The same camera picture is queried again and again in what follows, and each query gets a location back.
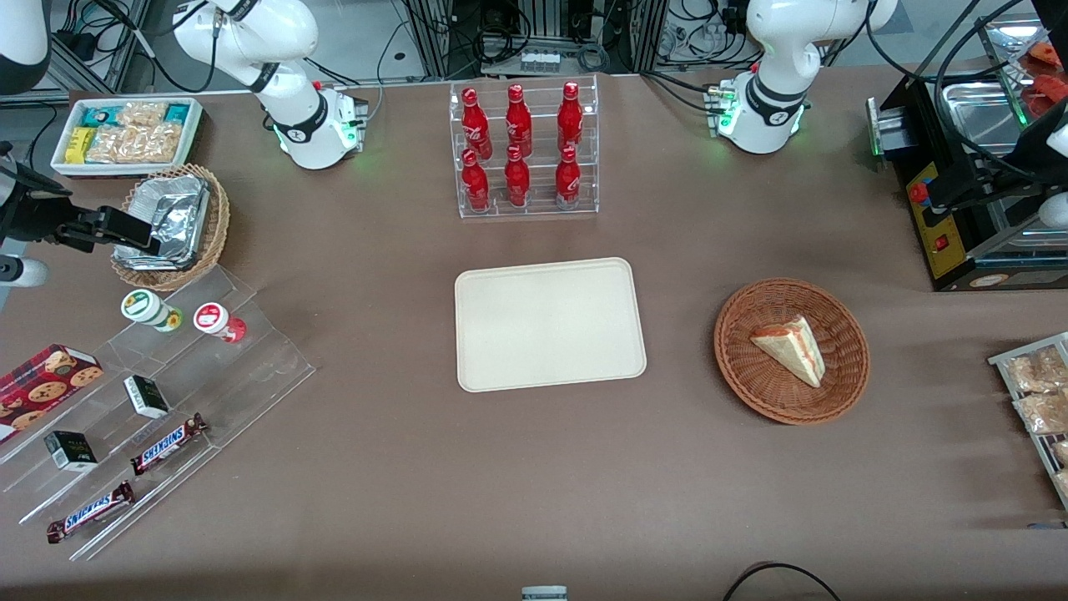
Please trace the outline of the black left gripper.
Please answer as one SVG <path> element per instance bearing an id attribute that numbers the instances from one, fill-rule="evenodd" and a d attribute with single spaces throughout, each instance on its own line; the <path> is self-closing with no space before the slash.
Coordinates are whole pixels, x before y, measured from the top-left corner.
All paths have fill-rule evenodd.
<path id="1" fill-rule="evenodd" d="M 1064 193 L 1067 184 L 1065 153 L 1048 140 L 1065 127 L 1065 100 L 1045 111 L 1003 157 L 1006 167 L 996 172 L 947 171 L 928 184 L 930 210 L 951 212 L 985 205 L 1003 197 Z"/>

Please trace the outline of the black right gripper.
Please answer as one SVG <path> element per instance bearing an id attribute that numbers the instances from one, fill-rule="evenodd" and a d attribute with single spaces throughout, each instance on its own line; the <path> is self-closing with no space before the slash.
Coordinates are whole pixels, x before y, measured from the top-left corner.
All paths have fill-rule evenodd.
<path id="1" fill-rule="evenodd" d="M 159 255 L 150 222 L 110 206 L 97 210 L 97 220 L 77 218 L 69 190 L 23 164 L 3 164 L 3 240 L 66 246 L 84 254 L 106 243 Z"/>

